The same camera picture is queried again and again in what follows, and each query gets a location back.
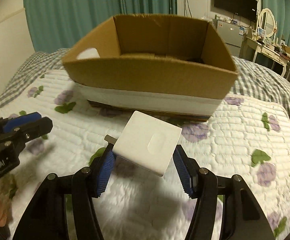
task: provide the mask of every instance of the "checkered bedsheet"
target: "checkered bedsheet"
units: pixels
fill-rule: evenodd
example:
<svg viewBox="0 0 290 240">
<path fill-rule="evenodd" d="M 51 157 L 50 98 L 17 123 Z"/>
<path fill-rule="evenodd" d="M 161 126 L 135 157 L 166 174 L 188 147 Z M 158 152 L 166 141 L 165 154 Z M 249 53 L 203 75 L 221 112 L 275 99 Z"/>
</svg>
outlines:
<svg viewBox="0 0 290 240">
<path fill-rule="evenodd" d="M 62 69 L 68 49 L 47 54 L 36 52 L 18 69 L 0 96 L 0 108 L 17 98 L 36 78 L 51 69 Z M 290 83 L 272 70 L 234 57 L 240 72 L 231 92 L 281 104 L 290 117 Z"/>
</svg>

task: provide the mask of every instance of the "flat screen tv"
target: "flat screen tv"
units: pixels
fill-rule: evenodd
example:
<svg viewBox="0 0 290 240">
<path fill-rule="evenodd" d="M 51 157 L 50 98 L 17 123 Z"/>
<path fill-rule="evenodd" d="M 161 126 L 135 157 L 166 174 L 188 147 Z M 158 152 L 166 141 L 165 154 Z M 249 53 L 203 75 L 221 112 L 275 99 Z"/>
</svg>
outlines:
<svg viewBox="0 0 290 240">
<path fill-rule="evenodd" d="M 214 6 L 256 22 L 258 9 L 256 0 L 214 0 Z"/>
</svg>

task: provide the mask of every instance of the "refrigerator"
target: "refrigerator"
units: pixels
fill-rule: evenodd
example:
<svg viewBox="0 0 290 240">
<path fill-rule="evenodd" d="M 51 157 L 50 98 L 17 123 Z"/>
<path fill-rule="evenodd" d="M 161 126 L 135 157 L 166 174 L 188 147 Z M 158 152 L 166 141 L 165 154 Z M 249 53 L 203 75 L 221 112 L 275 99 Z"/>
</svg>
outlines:
<svg viewBox="0 0 290 240">
<path fill-rule="evenodd" d="M 240 34 L 240 27 L 238 25 L 226 23 L 220 20 L 213 20 L 213 25 L 225 42 L 225 45 L 229 49 L 230 53 L 233 56 L 238 57 L 243 41 L 243 33 Z"/>
</svg>

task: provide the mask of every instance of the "blue gripper pad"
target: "blue gripper pad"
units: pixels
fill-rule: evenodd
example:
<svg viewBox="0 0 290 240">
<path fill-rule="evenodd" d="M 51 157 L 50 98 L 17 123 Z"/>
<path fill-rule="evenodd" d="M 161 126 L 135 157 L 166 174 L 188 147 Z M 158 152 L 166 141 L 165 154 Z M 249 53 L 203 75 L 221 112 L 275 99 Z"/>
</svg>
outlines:
<svg viewBox="0 0 290 240">
<path fill-rule="evenodd" d="M 21 125 L 24 125 L 30 122 L 35 122 L 39 119 L 41 119 L 41 115 L 37 112 L 27 114 L 27 115 L 22 115 L 20 117 L 17 117 L 8 121 L 3 127 L 3 132 L 9 133 L 16 127 L 20 127 Z"/>
<path fill-rule="evenodd" d="M 178 173 L 178 176 L 180 177 L 184 192 L 191 197 L 194 193 L 192 188 L 192 178 L 186 168 L 186 165 L 184 164 L 180 153 L 178 152 L 177 148 L 175 149 L 173 153 L 173 161 Z"/>
<path fill-rule="evenodd" d="M 110 174 L 112 173 L 112 170 L 114 168 L 116 160 L 116 155 L 113 154 L 113 151 L 110 150 L 110 152 L 106 155 L 106 159 L 103 163 L 103 165 L 100 168 L 100 171 L 97 176 L 97 196 L 100 197 L 100 195 L 105 192 L 106 186 L 110 177 Z"/>
</svg>

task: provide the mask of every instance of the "teal curtain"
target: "teal curtain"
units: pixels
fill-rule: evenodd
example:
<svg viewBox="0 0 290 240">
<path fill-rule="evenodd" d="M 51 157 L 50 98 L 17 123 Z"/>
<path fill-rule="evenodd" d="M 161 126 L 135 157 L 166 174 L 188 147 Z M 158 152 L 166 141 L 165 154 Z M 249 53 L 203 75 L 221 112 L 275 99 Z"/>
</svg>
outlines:
<svg viewBox="0 0 290 240">
<path fill-rule="evenodd" d="M 276 36 L 284 35 L 285 44 L 290 46 L 290 0 L 262 0 L 262 7 L 269 8 L 277 21 Z"/>
<path fill-rule="evenodd" d="M 176 0 L 24 0 L 35 51 L 69 48 L 90 30 L 120 13 L 173 13 Z"/>
</svg>

